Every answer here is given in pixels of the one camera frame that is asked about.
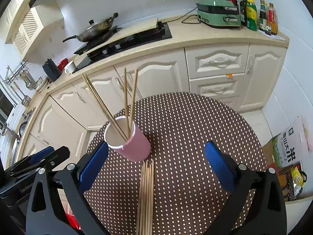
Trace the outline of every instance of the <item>blue gripper pad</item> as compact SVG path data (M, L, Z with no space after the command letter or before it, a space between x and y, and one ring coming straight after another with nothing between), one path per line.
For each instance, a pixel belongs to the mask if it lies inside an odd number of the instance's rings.
M90 190L108 155L109 147L108 144L104 141L93 153L93 156L88 160L85 167L79 174L80 184L78 191L80 193Z
M226 191L233 192L235 190L234 174L223 160L221 151L211 142L207 142L204 146L204 155L219 179L221 186Z
M39 151L38 153L31 155L29 163L31 165L34 165L38 163L41 159L45 158L47 155L51 154L53 151L54 151L53 147L46 147L45 149Z

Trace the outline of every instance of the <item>green appliance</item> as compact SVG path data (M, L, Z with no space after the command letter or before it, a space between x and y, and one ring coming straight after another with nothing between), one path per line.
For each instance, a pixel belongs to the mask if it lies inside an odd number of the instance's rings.
M238 6L227 0L201 0L197 3L198 19L212 27L240 27Z

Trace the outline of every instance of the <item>brown tablecloth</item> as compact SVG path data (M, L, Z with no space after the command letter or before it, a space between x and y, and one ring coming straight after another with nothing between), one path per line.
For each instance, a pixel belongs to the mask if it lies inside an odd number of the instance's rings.
M221 151L250 169L265 171L261 145L248 123L234 110L204 96L170 93L136 102L135 122L151 143L155 160L153 234L201 235L230 196L203 155L213 140ZM117 117L124 115L124 110ZM87 152L103 140L105 124ZM111 234L134 235L142 162L110 150L85 198ZM244 222L254 191L234 227Z

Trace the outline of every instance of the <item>pink cup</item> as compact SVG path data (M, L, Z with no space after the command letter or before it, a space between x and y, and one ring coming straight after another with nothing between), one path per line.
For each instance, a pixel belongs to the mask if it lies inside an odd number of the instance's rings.
M127 134L125 119L125 116L120 116L115 120L125 134ZM127 142L124 142L123 138L115 131L110 123L104 130L104 140L111 149L114 149L132 162L143 161L150 155L150 142L134 121L131 126L130 139Z

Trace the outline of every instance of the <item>pan handle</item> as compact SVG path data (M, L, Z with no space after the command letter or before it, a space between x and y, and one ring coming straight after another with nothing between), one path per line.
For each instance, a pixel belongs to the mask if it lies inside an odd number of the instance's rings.
M65 40L63 40L62 42L65 42L65 41L68 41L68 40L70 40L70 39L77 39L77 35L73 35L73 36L71 36L71 37L68 37L68 38L66 38Z

